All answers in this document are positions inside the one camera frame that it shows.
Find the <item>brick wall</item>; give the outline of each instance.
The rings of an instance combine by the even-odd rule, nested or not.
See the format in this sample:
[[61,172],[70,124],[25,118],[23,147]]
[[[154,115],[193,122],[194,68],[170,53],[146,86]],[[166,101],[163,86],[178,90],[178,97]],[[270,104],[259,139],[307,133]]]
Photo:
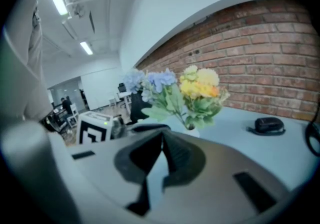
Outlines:
[[320,38],[300,0],[259,0],[207,17],[161,45],[139,69],[214,68],[225,105],[311,120],[320,90]]

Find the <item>blue flower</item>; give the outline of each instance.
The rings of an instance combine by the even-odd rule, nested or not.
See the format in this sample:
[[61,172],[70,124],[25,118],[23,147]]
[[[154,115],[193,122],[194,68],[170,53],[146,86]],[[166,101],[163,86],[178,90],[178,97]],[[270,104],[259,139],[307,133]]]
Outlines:
[[150,102],[151,103],[153,101],[152,92],[150,90],[144,89],[142,91],[141,96],[142,96],[142,101],[144,101],[144,102]]
[[171,85],[177,82],[175,73],[171,72],[168,68],[165,72],[149,73],[148,81],[155,86],[155,91],[158,93],[162,92],[163,85]]
[[139,90],[141,90],[141,83],[145,78],[145,74],[143,71],[139,71],[137,69],[132,69],[128,72],[123,79],[123,83],[127,91],[136,94]]

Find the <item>white box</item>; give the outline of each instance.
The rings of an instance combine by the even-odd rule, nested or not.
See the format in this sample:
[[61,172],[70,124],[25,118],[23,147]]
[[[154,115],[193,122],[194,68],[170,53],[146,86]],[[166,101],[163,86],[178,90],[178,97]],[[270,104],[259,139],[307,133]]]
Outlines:
[[79,115],[76,129],[76,144],[88,144],[110,140],[113,117],[86,112]]

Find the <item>black slot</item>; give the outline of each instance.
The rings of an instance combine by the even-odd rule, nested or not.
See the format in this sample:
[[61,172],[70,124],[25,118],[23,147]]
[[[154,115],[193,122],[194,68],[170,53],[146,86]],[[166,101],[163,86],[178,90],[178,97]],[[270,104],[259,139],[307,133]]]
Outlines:
[[81,158],[85,158],[91,155],[95,155],[95,153],[93,153],[92,151],[86,151],[86,152],[82,152],[82,153],[78,153],[78,154],[73,154],[72,157],[74,160],[78,160]]
[[276,200],[247,172],[237,173],[233,176],[259,213],[276,204]]

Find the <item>flower bouquet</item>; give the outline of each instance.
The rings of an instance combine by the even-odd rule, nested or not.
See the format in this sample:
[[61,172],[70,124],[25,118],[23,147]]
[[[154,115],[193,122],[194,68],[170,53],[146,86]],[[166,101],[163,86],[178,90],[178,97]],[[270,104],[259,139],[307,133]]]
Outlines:
[[212,125],[213,117],[229,97],[226,89],[218,87],[218,74],[212,69],[198,70],[197,66],[190,66],[179,81],[180,86],[169,69],[146,75],[132,70],[124,78],[128,91],[135,94],[142,90],[142,100],[152,104],[151,108],[141,110],[145,115],[157,121],[175,115],[187,130]]

